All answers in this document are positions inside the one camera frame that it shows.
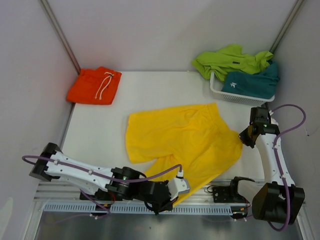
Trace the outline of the orange shorts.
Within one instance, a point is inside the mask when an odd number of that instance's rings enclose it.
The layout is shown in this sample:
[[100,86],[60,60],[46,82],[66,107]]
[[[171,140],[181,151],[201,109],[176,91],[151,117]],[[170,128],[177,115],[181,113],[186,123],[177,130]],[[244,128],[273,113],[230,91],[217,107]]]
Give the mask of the orange shorts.
[[80,70],[66,100],[85,105],[111,105],[115,99],[122,73],[105,68]]

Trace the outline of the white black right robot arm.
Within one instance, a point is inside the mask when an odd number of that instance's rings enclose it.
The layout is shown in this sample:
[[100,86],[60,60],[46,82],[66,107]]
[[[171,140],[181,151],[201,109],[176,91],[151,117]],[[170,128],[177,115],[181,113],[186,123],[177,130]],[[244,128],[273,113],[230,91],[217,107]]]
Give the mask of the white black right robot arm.
[[258,149],[264,185],[258,187],[253,179],[236,176],[228,189],[232,201],[245,198],[251,203],[256,220],[285,227],[295,222],[305,200],[305,192],[291,178],[282,152],[281,137],[286,133],[287,130],[280,132],[278,125],[272,122],[267,108],[251,108],[249,125],[239,134],[239,139],[245,146]]

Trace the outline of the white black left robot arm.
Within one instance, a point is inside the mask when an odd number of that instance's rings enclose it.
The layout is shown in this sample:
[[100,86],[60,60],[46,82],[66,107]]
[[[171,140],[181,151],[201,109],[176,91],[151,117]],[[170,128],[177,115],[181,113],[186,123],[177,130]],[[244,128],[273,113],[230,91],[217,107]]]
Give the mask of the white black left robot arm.
[[48,143],[36,157],[29,175],[41,181],[67,182],[81,190],[81,198],[95,201],[138,200],[156,215],[171,211],[179,195],[189,191],[180,165],[176,177],[155,181],[130,167],[98,167],[63,154],[55,143]]

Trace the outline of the yellow shorts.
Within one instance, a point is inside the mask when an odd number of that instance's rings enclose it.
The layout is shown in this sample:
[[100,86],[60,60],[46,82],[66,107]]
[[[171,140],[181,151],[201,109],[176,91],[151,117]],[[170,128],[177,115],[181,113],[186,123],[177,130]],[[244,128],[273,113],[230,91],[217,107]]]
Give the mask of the yellow shorts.
[[190,192],[178,197],[180,204],[231,168],[243,144],[220,116],[218,105],[209,103],[130,114],[125,147],[133,164],[154,161],[145,171],[148,177],[182,165]]

